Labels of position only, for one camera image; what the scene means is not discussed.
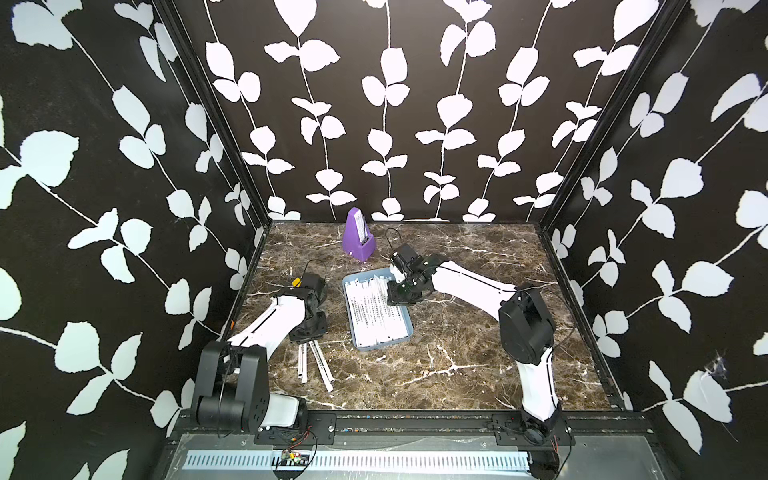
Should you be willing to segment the blue plastic storage box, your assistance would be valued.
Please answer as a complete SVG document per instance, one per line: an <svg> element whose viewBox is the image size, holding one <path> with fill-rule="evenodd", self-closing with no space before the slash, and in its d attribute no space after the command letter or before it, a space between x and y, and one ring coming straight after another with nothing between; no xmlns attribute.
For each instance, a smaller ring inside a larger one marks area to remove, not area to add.
<svg viewBox="0 0 768 480"><path fill-rule="evenodd" d="M388 304L387 284L393 280L389 268L351 274L342 280L350 333L359 351L403 343L413 334L407 308Z"/></svg>

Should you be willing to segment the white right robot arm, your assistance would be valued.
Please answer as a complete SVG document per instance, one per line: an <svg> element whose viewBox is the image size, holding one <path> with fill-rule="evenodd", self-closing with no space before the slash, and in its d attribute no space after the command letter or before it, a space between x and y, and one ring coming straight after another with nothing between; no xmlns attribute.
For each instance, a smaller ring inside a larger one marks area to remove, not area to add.
<svg viewBox="0 0 768 480"><path fill-rule="evenodd" d="M414 305L438 292L487 313L499 324L502 348L516 362L524 418L545 424L556 417L556 324L537 287L492 280L443 255L422 256L408 244L394 250L391 264L398 276L387 285L390 305Z"/></svg>

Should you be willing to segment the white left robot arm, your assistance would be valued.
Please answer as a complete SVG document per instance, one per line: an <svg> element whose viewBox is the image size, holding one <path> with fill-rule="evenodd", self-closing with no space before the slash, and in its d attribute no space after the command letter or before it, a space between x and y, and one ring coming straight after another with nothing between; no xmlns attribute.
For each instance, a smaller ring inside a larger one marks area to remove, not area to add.
<svg viewBox="0 0 768 480"><path fill-rule="evenodd" d="M240 333L211 341L203 349L190 406L197 425L224 433L257 434L308 429L306 401L272 393L269 360L288 339L299 347L315 347L328 327L322 305L326 280L305 273L280 289L268 308Z"/></svg>

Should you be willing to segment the purple metronome-like object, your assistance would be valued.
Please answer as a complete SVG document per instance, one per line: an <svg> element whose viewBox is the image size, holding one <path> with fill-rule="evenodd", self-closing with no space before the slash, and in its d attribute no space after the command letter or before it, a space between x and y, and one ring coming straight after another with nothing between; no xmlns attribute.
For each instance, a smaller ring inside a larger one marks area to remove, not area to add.
<svg viewBox="0 0 768 480"><path fill-rule="evenodd" d="M357 207L351 208L347 214L342 239L343 251L361 262L366 262L374 254L376 246L376 239L362 211Z"/></svg>

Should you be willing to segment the small green circuit board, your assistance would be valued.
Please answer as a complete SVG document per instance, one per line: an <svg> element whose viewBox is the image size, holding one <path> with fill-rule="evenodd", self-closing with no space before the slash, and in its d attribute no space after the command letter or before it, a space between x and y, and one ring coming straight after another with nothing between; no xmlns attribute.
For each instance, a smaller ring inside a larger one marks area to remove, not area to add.
<svg viewBox="0 0 768 480"><path fill-rule="evenodd" d="M303 469L311 463L312 458L311 452L283 450L275 457L274 469Z"/></svg>

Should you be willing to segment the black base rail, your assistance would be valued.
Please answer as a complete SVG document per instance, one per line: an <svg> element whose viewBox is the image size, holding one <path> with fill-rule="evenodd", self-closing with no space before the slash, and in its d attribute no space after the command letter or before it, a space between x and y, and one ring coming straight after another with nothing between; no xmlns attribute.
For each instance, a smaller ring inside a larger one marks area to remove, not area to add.
<svg viewBox="0 0 768 480"><path fill-rule="evenodd" d="M572 446L585 436L647 436L650 422L625 411L565 411L545 433L535 433L518 410L306 410L299 414L319 443L343 434L491 436L498 446L546 449Z"/></svg>

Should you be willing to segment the black left corner post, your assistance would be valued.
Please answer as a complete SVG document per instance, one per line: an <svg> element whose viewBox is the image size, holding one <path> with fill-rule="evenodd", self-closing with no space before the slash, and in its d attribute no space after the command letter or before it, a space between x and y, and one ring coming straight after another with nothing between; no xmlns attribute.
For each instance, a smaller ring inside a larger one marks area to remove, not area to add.
<svg viewBox="0 0 768 480"><path fill-rule="evenodd" d="M212 83L206 75L203 63L183 26L178 8L173 1L159 0L153 1L152 4L157 10L160 19L168 28L171 42L181 56L181 65L184 67L189 83L201 101L208 120L219 134L224 152L232 164L234 173L251 200L252 209L256 217L260 224L265 229L268 229L271 226L272 220L268 216L266 205L256 187L248 165L240 154L240 148L234 133L221 109Z"/></svg>

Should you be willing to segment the black corner frame post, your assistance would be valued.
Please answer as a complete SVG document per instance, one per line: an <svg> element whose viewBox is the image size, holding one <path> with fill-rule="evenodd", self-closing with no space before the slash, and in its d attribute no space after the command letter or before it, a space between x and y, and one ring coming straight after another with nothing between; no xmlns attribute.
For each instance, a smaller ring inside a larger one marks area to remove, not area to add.
<svg viewBox="0 0 768 480"><path fill-rule="evenodd" d="M573 163L564 175L563 183L555 194L553 203L540 219L539 226L542 231L549 232L553 228L557 215L575 189L580 176L589 165L597 148L610 133L613 124L624 110L629 97L642 80L645 71L653 63L654 57L673 29L686 4L687 2L683 0L661 2L659 12L653 18L643 37L639 52L608 98L592 134L576 154Z"/></svg>

